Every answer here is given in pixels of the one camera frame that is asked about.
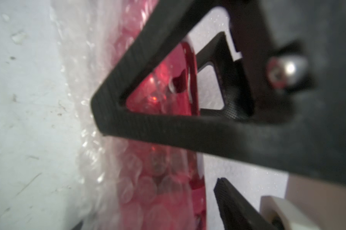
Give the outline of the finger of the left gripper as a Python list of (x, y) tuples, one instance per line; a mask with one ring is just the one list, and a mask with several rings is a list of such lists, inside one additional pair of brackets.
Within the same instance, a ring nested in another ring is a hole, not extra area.
[[(346, 124), (299, 119), (259, 123), (218, 116), (130, 112), (126, 99), (219, 1), (160, 1), (140, 35), (91, 100), (100, 132), (159, 143), (346, 185)], [(198, 56), (232, 61), (218, 35)]]

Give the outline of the red glass bottle black cap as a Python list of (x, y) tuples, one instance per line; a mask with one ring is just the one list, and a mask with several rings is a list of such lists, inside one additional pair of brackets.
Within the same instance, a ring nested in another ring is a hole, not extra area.
[[(188, 38), (179, 43), (126, 100), (129, 111), (199, 114), (197, 63)], [(203, 157), (191, 150), (125, 140), (116, 184), (120, 230), (204, 230)]]

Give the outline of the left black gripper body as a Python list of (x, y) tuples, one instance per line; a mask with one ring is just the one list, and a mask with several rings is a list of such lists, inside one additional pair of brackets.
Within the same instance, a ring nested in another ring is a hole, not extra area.
[(206, 116), (346, 124), (346, 1), (219, 1), (238, 61), (215, 54), (223, 99)]

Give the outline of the clear bubble wrap sheet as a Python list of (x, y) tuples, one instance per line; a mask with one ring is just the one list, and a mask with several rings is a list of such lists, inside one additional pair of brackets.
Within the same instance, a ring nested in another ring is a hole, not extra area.
[(203, 157), (103, 136), (91, 112), (99, 85), (133, 44), (156, 1), (52, 1), (69, 95), (81, 123), (84, 230), (204, 230)]

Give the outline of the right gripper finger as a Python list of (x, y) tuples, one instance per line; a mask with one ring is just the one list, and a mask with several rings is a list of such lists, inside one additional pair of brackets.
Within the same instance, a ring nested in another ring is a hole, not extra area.
[(214, 194), (225, 230), (275, 229), (226, 178), (217, 180)]

